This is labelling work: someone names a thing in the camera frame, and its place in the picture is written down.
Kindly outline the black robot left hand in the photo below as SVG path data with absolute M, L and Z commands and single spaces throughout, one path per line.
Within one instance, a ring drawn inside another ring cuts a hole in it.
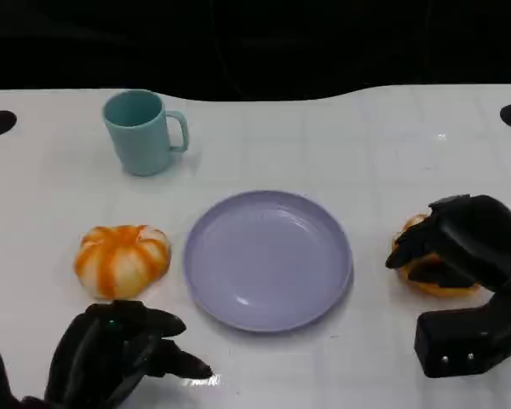
M 63 408 L 116 408 L 144 377 L 208 379 L 211 367 L 180 349 L 177 316 L 139 301 L 94 303 L 57 346 L 44 398 Z

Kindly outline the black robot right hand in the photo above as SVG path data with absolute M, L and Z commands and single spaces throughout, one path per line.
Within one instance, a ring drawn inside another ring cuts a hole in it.
M 427 217 L 396 239 L 386 267 L 400 269 L 435 254 L 464 279 L 511 294 L 511 210 L 484 194 L 450 196 L 428 208 Z

